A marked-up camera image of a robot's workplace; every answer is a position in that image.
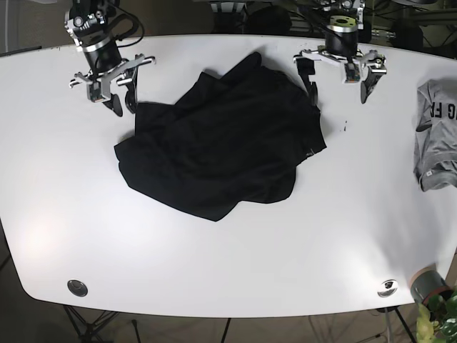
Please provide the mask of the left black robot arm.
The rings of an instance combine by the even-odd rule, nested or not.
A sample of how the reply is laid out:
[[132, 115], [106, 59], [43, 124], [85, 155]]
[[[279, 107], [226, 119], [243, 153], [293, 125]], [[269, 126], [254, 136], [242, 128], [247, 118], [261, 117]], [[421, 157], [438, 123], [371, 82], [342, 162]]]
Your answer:
[[316, 73], [317, 61], [337, 67], [343, 83], [359, 84], [362, 104], [366, 103], [381, 77], [387, 75], [383, 54], [373, 49], [363, 53], [358, 48], [364, 9], [364, 1], [317, 1], [297, 6], [298, 16], [312, 29], [320, 29], [325, 39], [317, 49], [304, 49], [293, 57], [312, 105], [318, 103], [317, 84], [310, 80]]

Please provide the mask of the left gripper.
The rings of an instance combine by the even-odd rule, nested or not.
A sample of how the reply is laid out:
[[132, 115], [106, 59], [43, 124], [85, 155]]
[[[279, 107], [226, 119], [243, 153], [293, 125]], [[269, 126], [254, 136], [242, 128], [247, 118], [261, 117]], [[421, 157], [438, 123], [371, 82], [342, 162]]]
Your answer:
[[306, 91], [312, 106], [317, 106], [317, 84], [310, 80], [316, 74], [316, 61], [338, 67], [343, 83], [361, 82], [361, 103], [365, 104], [382, 76], [387, 74], [386, 58], [376, 50], [364, 54], [358, 49], [358, 29], [326, 27], [325, 42], [316, 50], [304, 49], [293, 57], [298, 69], [306, 73]]

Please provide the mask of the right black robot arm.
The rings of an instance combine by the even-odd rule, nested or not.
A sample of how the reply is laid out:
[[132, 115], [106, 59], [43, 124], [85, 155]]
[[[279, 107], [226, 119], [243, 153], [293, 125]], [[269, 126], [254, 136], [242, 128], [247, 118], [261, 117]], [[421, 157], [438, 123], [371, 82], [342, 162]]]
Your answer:
[[84, 54], [89, 65], [86, 74], [74, 74], [69, 87], [85, 84], [89, 101], [102, 103], [115, 115], [122, 117], [121, 100], [111, 92], [111, 83], [115, 81], [117, 85], [127, 88], [125, 106], [135, 114], [139, 68], [154, 63], [156, 58], [137, 54], [129, 60], [121, 56], [121, 48], [139, 43], [144, 35], [130, 44], [120, 45], [120, 42], [138, 30], [143, 31], [144, 25], [137, 16], [125, 11], [119, 4], [119, 1], [73, 1], [72, 7], [66, 12], [64, 27], [74, 41], [76, 50]]

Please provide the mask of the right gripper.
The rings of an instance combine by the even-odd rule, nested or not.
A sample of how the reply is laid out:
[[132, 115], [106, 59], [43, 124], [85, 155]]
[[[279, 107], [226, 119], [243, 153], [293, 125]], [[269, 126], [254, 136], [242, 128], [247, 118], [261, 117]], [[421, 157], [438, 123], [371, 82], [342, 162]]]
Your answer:
[[87, 74], [75, 73], [69, 82], [69, 88], [84, 84], [87, 99], [93, 103], [102, 103], [117, 116], [123, 116], [123, 109], [118, 94], [111, 91], [111, 84], [125, 86], [126, 108], [135, 114], [137, 111], [137, 82], [139, 68], [148, 64], [155, 64], [154, 56], [136, 54], [134, 59], [122, 58], [116, 43], [109, 43], [94, 51], [84, 51], [89, 63]]

